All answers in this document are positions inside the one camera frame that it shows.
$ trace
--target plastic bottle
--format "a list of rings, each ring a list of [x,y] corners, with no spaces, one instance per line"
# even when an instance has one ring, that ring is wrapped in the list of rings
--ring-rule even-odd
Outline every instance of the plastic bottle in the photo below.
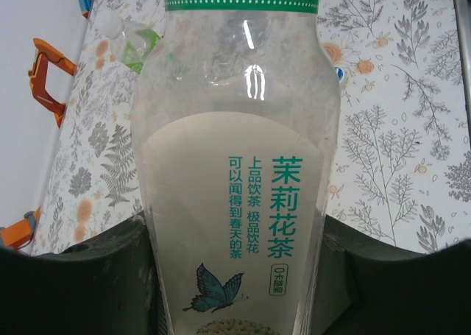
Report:
[[[123,20],[115,11],[106,9],[98,13],[96,25],[110,41],[111,53],[118,61],[138,74],[160,37],[150,27]]]
[[[132,142],[166,334],[309,334],[339,78],[317,0],[166,0]]]

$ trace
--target botanical print fabric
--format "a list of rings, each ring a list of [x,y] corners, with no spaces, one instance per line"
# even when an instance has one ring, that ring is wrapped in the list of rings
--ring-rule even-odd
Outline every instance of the botanical print fabric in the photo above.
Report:
[[[163,0],[95,0],[32,254],[59,253],[142,209],[130,134],[137,74],[116,61],[96,13],[165,27]]]
[[[59,253],[141,209],[130,144],[136,75],[94,26],[109,7],[162,35],[163,0],[95,0],[32,253]],[[471,151],[453,0],[321,0],[347,73],[327,212],[421,253],[471,236]]]
[[[327,212],[422,253],[471,236],[453,0],[322,0],[318,22],[349,74]]]

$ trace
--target butterfly illustration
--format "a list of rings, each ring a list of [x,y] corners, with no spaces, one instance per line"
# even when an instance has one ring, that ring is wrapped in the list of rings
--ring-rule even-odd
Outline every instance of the butterfly illustration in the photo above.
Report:
[[[201,294],[193,298],[191,307],[184,308],[183,311],[194,309],[203,312],[215,308],[211,312],[214,313],[219,309],[231,306],[241,288],[242,275],[234,275],[222,286],[216,276],[207,271],[203,264],[199,265],[196,271],[196,284]]]

